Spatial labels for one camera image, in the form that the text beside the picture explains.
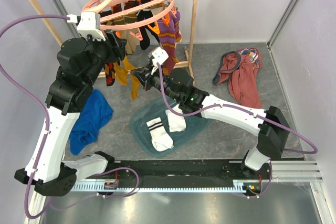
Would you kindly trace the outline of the argyle black red sock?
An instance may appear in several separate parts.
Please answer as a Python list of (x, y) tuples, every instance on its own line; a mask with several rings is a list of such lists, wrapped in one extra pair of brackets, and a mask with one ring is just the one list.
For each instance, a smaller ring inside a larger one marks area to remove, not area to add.
[(105, 72), (107, 87), (113, 86), (115, 83), (115, 75), (116, 75), (115, 65), (116, 63), (112, 63), (112, 62), (104, 65), (104, 72)]

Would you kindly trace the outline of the mustard yellow sock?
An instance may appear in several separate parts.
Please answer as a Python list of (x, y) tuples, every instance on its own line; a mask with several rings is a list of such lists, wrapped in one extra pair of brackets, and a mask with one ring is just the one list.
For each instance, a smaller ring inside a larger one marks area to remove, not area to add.
[(127, 56), (121, 62), (114, 63), (116, 80), (123, 86), (128, 85), (128, 73), (134, 70), (135, 66), (130, 63)]
[(131, 76), (131, 85), (132, 85), (131, 98), (132, 100), (136, 100), (138, 97), (139, 86), (141, 84), (135, 75), (131, 73), (130, 76)]

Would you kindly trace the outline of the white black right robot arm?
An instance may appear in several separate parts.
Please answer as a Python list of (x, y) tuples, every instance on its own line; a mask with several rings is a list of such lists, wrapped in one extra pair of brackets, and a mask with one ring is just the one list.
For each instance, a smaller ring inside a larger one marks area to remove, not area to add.
[(222, 121), (239, 127), (258, 137), (257, 144), (247, 152), (240, 166), (241, 174), (254, 178), (264, 163), (280, 160), (288, 139), (289, 124), (275, 106), (255, 109), (222, 100), (193, 85), (194, 79), (184, 69), (173, 69), (165, 75), (158, 68), (147, 65), (131, 70), (144, 90), (163, 92), (179, 104), (183, 115)]

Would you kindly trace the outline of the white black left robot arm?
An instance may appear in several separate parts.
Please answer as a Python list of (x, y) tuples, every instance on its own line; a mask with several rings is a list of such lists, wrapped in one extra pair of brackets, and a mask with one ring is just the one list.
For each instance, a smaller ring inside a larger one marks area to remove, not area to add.
[(103, 178), (114, 175), (114, 157), (103, 151), (77, 161), (63, 161), (62, 155), (100, 71), (105, 64), (125, 58), (126, 44), (109, 30), (104, 40), (89, 35), (68, 39), (61, 45), (57, 53), (60, 66), (46, 98), (49, 129), (42, 130), (28, 165), (15, 172), (17, 181), (31, 182), (43, 196), (62, 197), (77, 181), (96, 174)]

